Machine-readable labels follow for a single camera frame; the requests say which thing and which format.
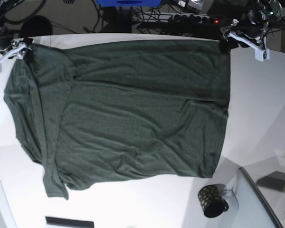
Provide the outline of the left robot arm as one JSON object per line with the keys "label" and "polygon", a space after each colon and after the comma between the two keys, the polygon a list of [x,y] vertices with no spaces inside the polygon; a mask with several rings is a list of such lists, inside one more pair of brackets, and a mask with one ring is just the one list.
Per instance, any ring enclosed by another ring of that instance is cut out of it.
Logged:
{"label": "left robot arm", "polygon": [[263,62],[269,59],[270,50],[266,46],[266,36],[271,26],[283,15],[279,1],[253,0],[252,6],[239,19],[228,20],[220,27],[220,51],[229,53],[238,47],[251,47],[254,49],[256,60]]}

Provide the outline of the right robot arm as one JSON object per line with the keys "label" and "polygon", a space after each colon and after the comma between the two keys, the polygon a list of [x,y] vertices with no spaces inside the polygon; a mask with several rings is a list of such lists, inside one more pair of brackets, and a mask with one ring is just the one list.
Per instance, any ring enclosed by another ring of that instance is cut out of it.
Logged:
{"label": "right robot arm", "polygon": [[17,25],[26,22],[44,7],[46,1],[41,1],[40,5],[24,19],[18,21],[6,19],[5,15],[23,2],[22,0],[0,0],[0,73],[2,72],[2,64],[7,59],[15,58],[26,61],[32,53],[31,45],[33,39],[14,40],[14,35],[19,33],[19,31],[9,30],[5,27],[5,24]]}

